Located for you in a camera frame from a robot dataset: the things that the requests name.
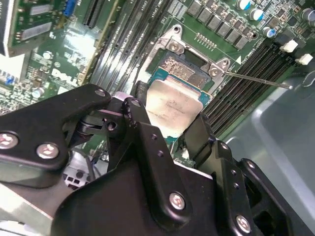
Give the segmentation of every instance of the chip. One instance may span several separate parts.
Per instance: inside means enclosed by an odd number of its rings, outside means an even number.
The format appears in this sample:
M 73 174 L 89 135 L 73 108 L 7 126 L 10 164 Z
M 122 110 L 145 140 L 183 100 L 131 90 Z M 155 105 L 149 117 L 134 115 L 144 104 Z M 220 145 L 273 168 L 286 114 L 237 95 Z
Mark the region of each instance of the chip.
M 215 3 L 214 0 L 209 0 L 209 1 L 207 2 L 206 6 L 207 6 L 208 8 L 211 8 L 211 6 L 212 6 L 214 3 Z
M 226 38 L 227 41 L 230 43 L 234 43 L 235 40 L 240 36 L 239 32 L 235 29 L 232 29 L 228 37 Z
M 219 35 L 221 35 L 222 37 L 225 37 L 227 32 L 230 30 L 230 26 L 224 22 L 223 24 L 221 24 L 221 26 L 219 27 L 217 33 Z
M 274 28 L 274 27 L 276 27 L 278 24 L 279 24 L 279 19 L 278 19 L 277 17 L 273 17 L 273 18 L 271 18 L 271 20 L 269 21 L 268 26 L 269 26 L 270 28 Z
M 312 34 L 312 31 L 310 31 L 309 29 L 306 29 L 301 35 L 303 38 L 309 38 Z
M 224 11 L 224 7 L 223 6 L 219 6 L 218 7 L 218 9 L 217 9 L 217 11 L 216 11 L 216 13 L 218 14 L 218 15 L 221 15 L 221 13 Z
M 190 7 L 188 8 L 188 13 L 192 16 L 196 16 L 201 8 L 201 3 L 193 1 Z
M 231 13 L 228 13 L 228 15 L 225 18 L 225 21 L 230 22 L 230 20 L 232 20 L 232 18 L 233 18 L 233 15 Z
M 202 23 L 206 23 L 209 20 L 211 15 L 212 15 L 212 13 L 208 9 L 205 8 L 200 13 L 200 15 L 198 17 L 198 21 L 200 21 Z
M 241 37 L 239 40 L 236 41 L 235 47 L 237 47 L 239 50 L 244 48 L 244 46 L 248 43 L 248 39 L 245 37 Z
M 242 22 L 238 20 L 237 22 L 235 22 L 234 27 L 238 29 L 241 25 L 242 25 Z
M 296 19 L 294 16 L 292 16 L 292 17 L 287 21 L 287 24 L 288 24 L 289 26 L 295 26 L 296 23 L 297 23 L 297 19 Z
M 284 13 L 285 13 L 285 11 L 283 9 L 280 9 L 280 11 L 278 11 L 278 13 L 277 13 L 277 16 L 281 17 Z
M 247 35 L 250 31 L 251 31 L 251 28 L 246 27 L 246 28 L 243 30 L 243 34 L 244 34 L 244 35 Z
M 219 26 L 220 22 L 220 18 L 218 16 L 214 16 L 208 24 L 208 28 L 215 30 Z

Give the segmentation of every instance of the black ram slot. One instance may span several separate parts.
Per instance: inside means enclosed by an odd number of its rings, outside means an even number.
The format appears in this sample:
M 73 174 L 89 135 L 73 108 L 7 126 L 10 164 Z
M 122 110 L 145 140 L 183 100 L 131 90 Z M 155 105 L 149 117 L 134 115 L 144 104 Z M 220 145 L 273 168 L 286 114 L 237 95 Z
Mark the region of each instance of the black ram slot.
M 105 0 L 91 0 L 87 13 L 84 16 L 83 24 L 89 28 L 94 28 L 102 10 Z
M 293 64 L 294 60 L 267 39 L 238 73 L 275 82 Z M 221 135 L 240 116 L 253 110 L 252 105 L 269 87 L 258 82 L 231 78 L 204 110 L 214 134 Z

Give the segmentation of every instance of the silver screw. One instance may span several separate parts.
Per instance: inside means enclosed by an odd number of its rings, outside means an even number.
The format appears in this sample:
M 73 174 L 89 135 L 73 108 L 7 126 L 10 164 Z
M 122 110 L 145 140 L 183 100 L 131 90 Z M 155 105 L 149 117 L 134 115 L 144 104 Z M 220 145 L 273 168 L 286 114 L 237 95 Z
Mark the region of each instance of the silver screw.
M 243 232 L 247 234 L 251 232 L 251 226 L 248 223 L 247 219 L 245 219 L 245 217 L 241 215 L 236 216 L 236 222 Z
M 224 149 L 228 149 L 228 146 L 227 146 L 225 143 L 221 143 L 221 146 L 222 146 Z
M 247 164 L 248 164 L 249 167 L 251 167 L 252 169 L 255 169 L 255 165 L 254 165 L 251 161 L 247 161 Z
M 43 159 L 54 159 L 58 156 L 59 150 L 53 144 L 41 144 L 38 146 L 36 153 Z
M 105 97 L 106 94 L 104 93 L 103 90 L 99 89 L 99 90 L 96 90 L 95 93 L 98 95 L 98 96 L 101 96 L 101 97 Z
M 211 76 L 216 76 L 217 74 L 218 74 L 218 69 L 213 68 L 213 69 L 211 70 Z
M 171 49 L 171 51 L 175 52 L 178 50 L 178 45 L 177 45 L 177 43 L 171 43 L 169 45 L 169 48 Z
M 0 149 L 10 149 L 18 144 L 18 138 L 9 133 L 0 134 Z
M 172 204 L 172 206 L 177 210 L 183 210 L 185 208 L 184 198 L 177 193 L 171 193 L 169 195 L 169 201 Z

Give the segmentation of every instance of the pci slot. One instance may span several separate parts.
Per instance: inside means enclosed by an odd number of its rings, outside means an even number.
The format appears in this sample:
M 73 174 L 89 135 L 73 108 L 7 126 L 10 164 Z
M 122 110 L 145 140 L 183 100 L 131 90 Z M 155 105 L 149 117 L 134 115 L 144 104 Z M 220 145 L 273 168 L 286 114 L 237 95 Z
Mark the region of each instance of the pci slot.
M 89 28 L 94 28 L 105 0 L 91 0 L 87 13 L 84 16 L 83 24 Z

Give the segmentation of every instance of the electronic component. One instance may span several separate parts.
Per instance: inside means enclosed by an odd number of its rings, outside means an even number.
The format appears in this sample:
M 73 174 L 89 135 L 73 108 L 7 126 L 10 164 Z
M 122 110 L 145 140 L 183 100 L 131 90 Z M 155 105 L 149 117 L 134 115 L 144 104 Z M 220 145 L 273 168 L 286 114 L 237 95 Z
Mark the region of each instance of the electronic component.
M 265 35 L 267 38 L 272 38 L 276 35 L 276 31 L 274 29 L 271 29 L 269 27 L 265 27 L 262 30 L 263 35 Z
M 67 17 L 72 16 L 77 0 L 67 0 L 63 14 Z
M 211 8 L 214 3 L 215 3 L 214 0 L 209 0 L 209 1 L 207 2 L 206 6 L 207 6 L 208 8 Z
M 147 93 L 146 109 L 151 124 L 160 128 L 163 137 L 178 138 L 203 109 L 201 96 L 201 91 L 159 68 Z
M 244 35 L 247 35 L 250 31 L 251 31 L 251 28 L 246 27 L 246 28 L 243 30 L 242 33 L 243 33 Z
M 253 9 L 250 11 L 250 19 L 253 20 L 253 21 L 261 21 L 262 18 L 264 17 L 264 12 L 260 9 Z
M 295 61 L 301 65 L 308 65 L 312 59 L 313 59 L 312 55 L 307 53 L 301 56 L 301 58 L 296 59 Z
M 301 35 L 303 38 L 309 38 L 312 34 L 312 31 L 310 31 L 309 29 L 306 29 Z
M 88 26 L 91 29 L 95 27 L 104 2 L 105 1 L 103 0 L 91 0 L 89 8 L 84 16 L 84 25 Z
M 298 46 L 298 43 L 295 42 L 293 39 L 285 43 L 283 46 L 280 47 L 280 49 L 287 53 L 292 53 L 294 49 Z
M 233 14 L 232 13 L 228 13 L 227 16 L 225 17 L 225 21 L 226 22 L 230 22 L 233 18 Z
M 219 6 L 218 9 L 216 10 L 216 13 L 217 13 L 217 15 L 221 15 L 223 11 L 224 11 L 224 7 Z
M 234 43 L 235 47 L 241 50 L 248 43 L 248 39 L 246 37 L 239 37 Z
M 315 21 L 315 10 L 310 8 L 304 9 L 302 12 L 302 19 L 309 22 Z
M 247 10 L 251 6 L 250 0 L 237 0 L 236 1 L 236 7 L 240 10 Z
M 294 16 L 291 16 L 291 18 L 287 21 L 287 24 L 289 26 L 295 26 L 296 23 L 297 23 L 297 19 Z
M 209 20 L 211 15 L 212 13 L 207 8 L 204 8 L 198 16 L 198 21 L 205 24 Z
M 224 38 L 229 30 L 230 26 L 226 22 L 224 22 L 219 26 L 217 33 Z
M 14 57 L 43 43 L 60 19 L 56 13 L 62 10 L 62 2 L 55 0 L 53 4 L 43 4 L 43 1 L 2 1 L 0 54 Z
M 278 11 L 277 16 L 281 17 L 283 14 L 285 13 L 285 10 L 283 10 L 282 8 Z
M 43 88 L 36 88 L 31 92 L 34 98 L 40 98 L 44 94 L 45 90 Z
M 231 32 L 226 37 L 226 40 L 230 43 L 234 43 L 235 40 L 240 36 L 239 32 L 235 29 L 232 29 Z
M 270 28 L 274 28 L 279 24 L 279 19 L 277 17 L 272 17 L 271 20 L 268 23 L 268 26 Z
M 210 20 L 208 24 L 208 28 L 215 30 L 221 22 L 221 19 L 218 16 L 213 16 L 213 18 Z
M 242 22 L 240 20 L 237 20 L 234 24 L 234 27 L 238 30 L 241 25 L 242 25 Z
M 187 13 L 192 16 L 196 16 L 200 9 L 201 9 L 201 3 L 198 1 L 193 1 L 187 10 Z

